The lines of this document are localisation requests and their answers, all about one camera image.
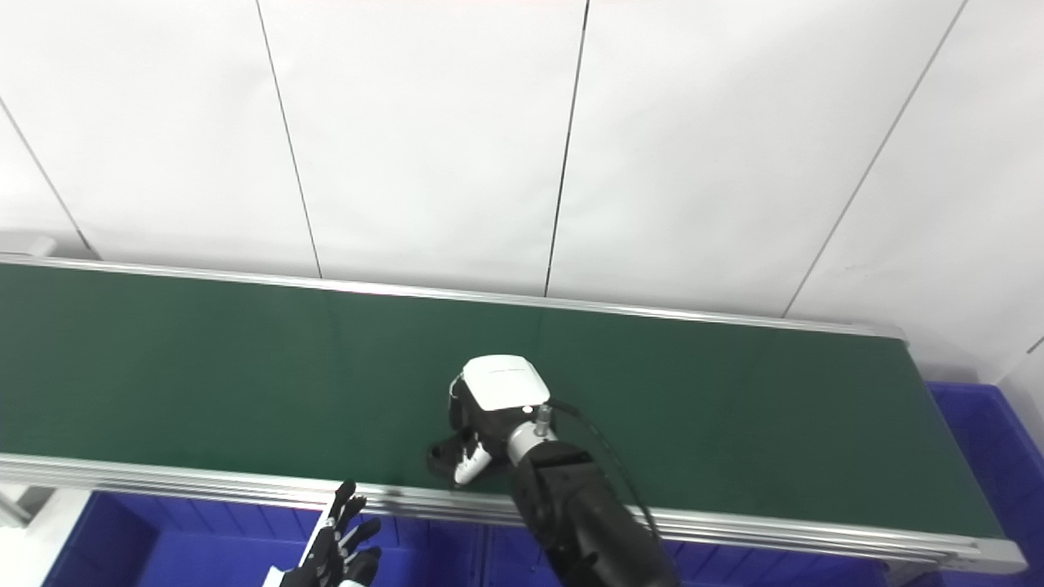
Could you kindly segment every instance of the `robot finger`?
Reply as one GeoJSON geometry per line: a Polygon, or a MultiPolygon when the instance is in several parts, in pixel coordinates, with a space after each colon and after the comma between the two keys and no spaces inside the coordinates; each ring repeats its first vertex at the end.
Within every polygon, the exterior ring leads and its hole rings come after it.
{"type": "Polygon", "coordinates": [[[370,518],[369,520],[362,522],[361,524],[353,527],[345,534],[343,538],[337,543],[337,546],[347,550],[348,553],[354,553],[355,549],[363,541],[369,540],[374,537],[375,534],[381,530],[381,519],[380,518],[370,518]]]}
{"type": "Polygon", "coordinates": [[[366,507],[366,497],[364,495],[356,495],[345,503],[345,508],[340,511],[340,515],[337,516],[337,522],[334,530],[339,534],[343,535],[345,531],[348,529],[348,522],[355,516],[359,515],[359,512],[366,507]]]}
{"type": "Polygon", "coordinates": [[[350,561],[345,563],[345,574],[340,587],[355,587],[362,585],[369,587],[377,576],[377,563],[381,558],[381,549],[374,546],[361,550],[352,556],[350,561]]]}
{"type": "Polygon", "coordinates": [[[334,520],[338,519],[338,514],[345,503],[355,495],[355,482],[352,479],[347,479],[345,483],[340,484],[337,491],[333,494],[333,503],[330,504],[330,517],[334,520]]]}

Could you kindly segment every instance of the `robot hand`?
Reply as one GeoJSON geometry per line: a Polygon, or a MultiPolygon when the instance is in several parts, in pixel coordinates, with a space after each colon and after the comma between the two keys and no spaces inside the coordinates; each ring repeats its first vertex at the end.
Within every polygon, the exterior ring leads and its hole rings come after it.
{"type": "MultiPolygon", "coordinates": [[[[623,507],[591,454],[559,440],[555,404],[580,418],[575,408],[551,399],[525,358],[473,358],[450,383],[455,433],[429,447],[428,466],[458,487],[508,469],[522,521],[565,587],[681,585],[658,539],[623,507]]],[[[643,513],[655,530],[651,514],[643,513]]]]}
{"type": "Polygon", "coordinates": [[[370,587],[381,549],[355,549],[381,530],[381,520],[372,518],[348,529],[365,504],[365,497],[355,495],[355,482],[341,484],[315,524],[299,566],[285,572],[269,569],[262,587],[370,587]]]}

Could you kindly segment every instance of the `black cable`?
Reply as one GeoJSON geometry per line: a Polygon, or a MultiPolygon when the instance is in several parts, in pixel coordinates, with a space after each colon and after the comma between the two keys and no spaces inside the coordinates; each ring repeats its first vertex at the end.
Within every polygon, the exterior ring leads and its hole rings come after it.
{"type": "Polygon", "coordinates": [[[635,482],[631,478],[631,475],[627,473],[627,469],[623,466],[623,462],[621,462],[620,457],[617,456],[616,452],[613,451],[613,447],[609,445],[609,441],[606,440],[606,437],[604,435],[601,433],[601,430],[599,430],[598,427],[594,425],[594,422],[589,420],[587,416],[584,416],[584,414],[582,414],[580,410],[577,409],[575,406],[554,398],[550,398],[547,401],[547,403],[554,409],[560,409],[562,412],[565,412],[569,416],[572,416],[573,418],[580,421],[588,427],[588,430],[591,431],[591,436],[593,436],[595,440],[597,440],[598,443],[601,445],[601,447],[606,449],[606,452],[609,453],[609,457],[613,462],[613,465],[620,472],[620,476],[623,477],[623,483],[626,484],[627,489],[631,491],[632,497],[635,498],[635,504],[638,506],[638,509],[641,510],[642,514],[645,515],[645,522],[648,524],[649,532],[652,534],[652,537],[656,538],[658,542],[661,541],[660,529],[657,527],[656,520],[652,519],[652,512],[649,511],[648,506],[645,504],[645,501],[642,500],[641,496],[638,494],[638,487],[635,486],[635,482]]]}

